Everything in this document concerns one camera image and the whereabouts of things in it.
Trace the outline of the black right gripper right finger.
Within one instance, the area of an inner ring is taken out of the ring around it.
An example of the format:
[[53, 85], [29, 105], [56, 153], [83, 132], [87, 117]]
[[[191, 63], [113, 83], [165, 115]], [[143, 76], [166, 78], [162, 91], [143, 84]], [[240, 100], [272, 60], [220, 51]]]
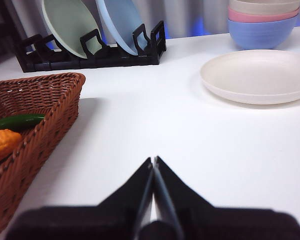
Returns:
[[216, 207], [187, 186], [159, 157], [154, 159], [161, 217], [180, 240], [300, 240], [290, 214], [262, 208]]

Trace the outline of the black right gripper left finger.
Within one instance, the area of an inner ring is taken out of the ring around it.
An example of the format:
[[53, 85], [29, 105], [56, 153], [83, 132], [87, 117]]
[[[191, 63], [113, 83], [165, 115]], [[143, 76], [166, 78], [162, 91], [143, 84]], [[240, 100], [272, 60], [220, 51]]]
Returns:
[[44, 206], [18, 216], [7, 240], [132, 240], [151, 201], [153, 164], [147, 158], [98, 205]]

